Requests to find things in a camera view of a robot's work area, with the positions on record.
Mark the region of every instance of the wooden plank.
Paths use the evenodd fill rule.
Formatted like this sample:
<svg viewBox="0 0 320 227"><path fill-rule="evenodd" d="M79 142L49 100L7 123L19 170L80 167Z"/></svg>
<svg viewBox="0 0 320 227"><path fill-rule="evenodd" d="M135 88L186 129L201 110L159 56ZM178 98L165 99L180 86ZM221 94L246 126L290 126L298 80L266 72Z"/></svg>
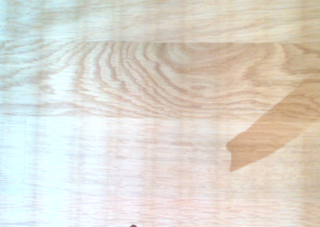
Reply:
<svg viewBox="0 0 320 227"><path fill-rule="evenodd" d="M32 0L37 40L319 42L320 0Z"/></svg>
<svg viewBox="0 0 320 227"><path fill-rule="evenodd" d="M3 114L254 122L320 79L319 44L44 41L1 52Z"/></svg>

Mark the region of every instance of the wooden floor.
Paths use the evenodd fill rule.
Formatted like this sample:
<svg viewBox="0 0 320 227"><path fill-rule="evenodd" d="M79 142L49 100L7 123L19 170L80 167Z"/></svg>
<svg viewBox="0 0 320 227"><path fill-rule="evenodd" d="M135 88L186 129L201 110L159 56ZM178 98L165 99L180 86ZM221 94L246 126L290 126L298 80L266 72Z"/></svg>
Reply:
<svg viewBox="0 0 320 227"><path fill-rule="evenodd" d="M0 0L0 226L319 227L320 0Z"/></svg>

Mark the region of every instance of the wood grain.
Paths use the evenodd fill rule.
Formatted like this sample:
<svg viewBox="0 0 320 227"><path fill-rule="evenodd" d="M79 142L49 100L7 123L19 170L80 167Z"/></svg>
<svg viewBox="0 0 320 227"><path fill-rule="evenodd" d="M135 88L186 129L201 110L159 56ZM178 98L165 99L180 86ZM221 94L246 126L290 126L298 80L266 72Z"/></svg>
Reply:
<svg viewBox="0 0 320 227"><path fill-rule="evenodd" d="M319 44L8 42L2 53L4 114L254 121L320 72Z"/></svg>
<svg viewBox="0 0 320 227"><path fill-rule="evenodd" d="M31 0L0 0L0 41L29 37Z"/></svg>
<svg viewBox="0 0 320 227"><path fill-rule="evenodd" d="M319 42L320 0L33 0L31 38Z"/></svg>
<svg viewBox="0 0 320 227"><path fill-rule="evenodd" d="M0 226L320 226L319 0L0 0Z"/></svg>

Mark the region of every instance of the light wooden surface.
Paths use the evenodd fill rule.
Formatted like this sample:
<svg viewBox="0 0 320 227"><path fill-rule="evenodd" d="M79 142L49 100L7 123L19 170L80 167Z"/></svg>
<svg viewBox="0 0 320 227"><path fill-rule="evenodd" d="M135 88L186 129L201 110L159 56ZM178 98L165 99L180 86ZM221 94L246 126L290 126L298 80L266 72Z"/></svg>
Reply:
<svg viewBox="0 0 320 227"><path fill-rule="evenodd" d="M320 0L0 0L0 226L318 227Z"/></svg>

